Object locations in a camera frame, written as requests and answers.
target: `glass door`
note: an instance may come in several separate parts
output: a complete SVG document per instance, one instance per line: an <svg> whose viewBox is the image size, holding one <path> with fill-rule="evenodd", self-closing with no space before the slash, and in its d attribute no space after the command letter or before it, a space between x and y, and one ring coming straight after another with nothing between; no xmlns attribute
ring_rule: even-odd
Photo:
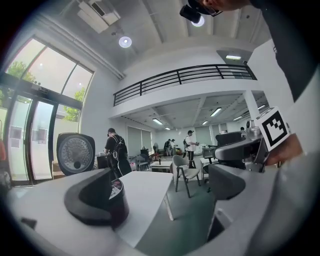
<svg viewBox="0 0 320 256"><path fill-rule="evenodd" d="M51 180L50 136L57 108L50 101L27 94L18 94L14 99L7 142L12 184L34 185Z"/></svg>
<svg viewBox="0 0 320 256"><path fill-rule="evenodd" d="M35 181L52 179L49 159L49 128L54 106L42 101L35 108L30 138L32 178Z"/></svg>
<svg viewBox="0 0 320 256"><path fill-rule="evenodd" d="M8 127L7 152L13 183L28 184L30 176L26 165L25 138L26 124L32 99L17 95Z"/></svg>

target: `black backpack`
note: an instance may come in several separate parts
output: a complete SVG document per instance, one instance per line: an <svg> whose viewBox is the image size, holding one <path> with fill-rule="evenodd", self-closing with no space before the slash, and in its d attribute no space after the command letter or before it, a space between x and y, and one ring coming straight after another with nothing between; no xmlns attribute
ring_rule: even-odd
<svg viewBox="0 0 320 256"><path fill-rule="evenodd" d="M185 148L185 149L190 146L189 144L187 144L186 139L183 140L183 145L184 145L184 148Z"/></svg>
<svg viewBox="0 0 320 256"><path fill-rule="evenodd" d="M118 160L119 156L124 156L126 152L126 145L124 139L119 136L117 139L116 136L111 136L115 140L114 150L112 152L112 156L115 160Z"/></svg>

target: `glass wall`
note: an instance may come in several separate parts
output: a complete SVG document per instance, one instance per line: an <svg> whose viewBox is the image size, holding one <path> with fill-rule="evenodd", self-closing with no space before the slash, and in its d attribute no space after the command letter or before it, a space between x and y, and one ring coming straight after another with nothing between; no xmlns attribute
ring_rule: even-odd
<svg viewBox="0 0 320 256"><path fill-rule="evenodd" d="M0 86L0 137L6 142L13 185L50 180L51 161L57 161L58 135L78 132L82 102L93 73L35 38L20 49L6 73L30 82L6 84L10 78L1 80ZM49 91L42 96L31 83Z"/></svg>
<svg viewBox="0 0 320 256"><path fill-rule="evenodd" d="M17 53L6 73L78 101L83 101L93 75L36 39L29 40Z"/></svg>

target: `black metal railing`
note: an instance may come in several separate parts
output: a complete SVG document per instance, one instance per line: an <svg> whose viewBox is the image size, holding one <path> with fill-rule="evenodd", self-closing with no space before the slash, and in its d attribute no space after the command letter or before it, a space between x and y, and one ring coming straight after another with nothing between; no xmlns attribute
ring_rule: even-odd
<svg viewBox="0 0 320 256"><path fill-rule="evenodd" d="M154 75L117 91L113 94L113 106L160 89L214 79L257 80L246 64L209 64L184 67Z"/></svg>

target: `ceiling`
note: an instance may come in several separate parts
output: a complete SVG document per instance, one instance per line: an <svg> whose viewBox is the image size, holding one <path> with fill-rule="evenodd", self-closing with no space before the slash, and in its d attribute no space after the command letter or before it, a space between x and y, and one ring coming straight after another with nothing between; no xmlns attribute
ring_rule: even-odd
<svg viewBox="0 0 320 256"><path fill-rule="evenodd" d="M264 108L260 109L260 112L269 107L263 91L253 91L253 96L258 107L265 105ZM217 108L222 108L222 110L214 117L211 117L211 114ZM235 118L240 116L242 118L239 121L250 116L248 106L241 93L231 93L208 97L202 96L172 104L160 105L127 114L123 117L161 131L166 127L170 129L199 127L202 126L204 121L208 121L207 126L233 122ZM154 118L162 122L163 125L155 123L153 121Z"/></svg>
<svg viewBox="0 0 320 256"><path fill-rule="evenodd" d="M72 33L82 38L101 56L123 72L146 51L156 46L189 37L219 36L261 45L271 38L261 11L246 6L236 11L205 17L202 27L195 27L179 15L187 0L101 0L113 6L120 19L97 33L78 15L81 0L56 0L42 10ZM121 48L119 38L129 36L130 48Z"/></svg>

